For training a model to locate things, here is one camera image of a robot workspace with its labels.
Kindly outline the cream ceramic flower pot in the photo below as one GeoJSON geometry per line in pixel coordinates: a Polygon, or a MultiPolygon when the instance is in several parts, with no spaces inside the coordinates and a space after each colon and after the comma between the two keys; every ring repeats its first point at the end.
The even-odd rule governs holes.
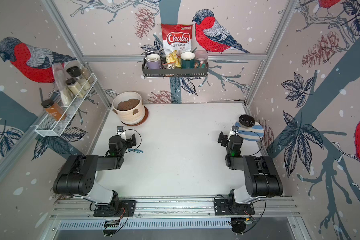
{"type": "Polygon", "coordinates": [[[142,96],[136,92],[119,94],[113,100],[112,107],[120,121],[126,124],[139,123],[145,116],[142,96]]]}

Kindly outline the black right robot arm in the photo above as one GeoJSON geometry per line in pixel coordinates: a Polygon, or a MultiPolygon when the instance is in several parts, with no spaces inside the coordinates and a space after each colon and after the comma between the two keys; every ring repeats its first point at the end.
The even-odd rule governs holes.
{"type": "Polygon", "coordinates": [[[273,159],[269,156],[243,156],[241,147],[244,138],[231,132],[220,133],[218,143],[226,149],[225,162],[230,170],[244,172],[244,185],[232,189],[226,206],[229,210],[242,210],[254,200],[282,196],[284,190],[273,159]]]}

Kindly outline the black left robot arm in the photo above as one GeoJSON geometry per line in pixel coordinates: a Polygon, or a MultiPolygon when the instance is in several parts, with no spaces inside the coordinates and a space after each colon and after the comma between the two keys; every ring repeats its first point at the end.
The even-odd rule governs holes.
{"type": "Polygon", "coordinates": [[[121,201],[115,190],[100,185],[97,172],[118,170],[124,163],[124,155],[137,146],[136,135],[125,137],[122,132],[109,139],[105,156],[71,155],[55,179],[55,194],[82,198],[95,206],[94,217],[132,217],[136,201],[121,201]]]}

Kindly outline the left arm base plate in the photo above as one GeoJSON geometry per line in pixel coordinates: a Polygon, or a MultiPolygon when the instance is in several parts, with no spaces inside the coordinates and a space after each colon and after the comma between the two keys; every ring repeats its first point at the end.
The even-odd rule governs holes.
{"type": "Polygon", "coordinates": [[[94,210],[94,217],[132,217],[135,212],[137,201],[135,200],[123,200],[119,201],[118,205],[96,205],[94,210]]]}

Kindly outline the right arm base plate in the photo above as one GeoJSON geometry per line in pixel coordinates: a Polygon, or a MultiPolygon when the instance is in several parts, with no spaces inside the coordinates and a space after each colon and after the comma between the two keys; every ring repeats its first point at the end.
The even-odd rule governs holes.
{"type": "Polygon", "coordinates": [[[255,209],[252,204],[229,204],[225,199],[214,199],[214,211],[216,216],[241,216],[255,215],[255,209]]]}

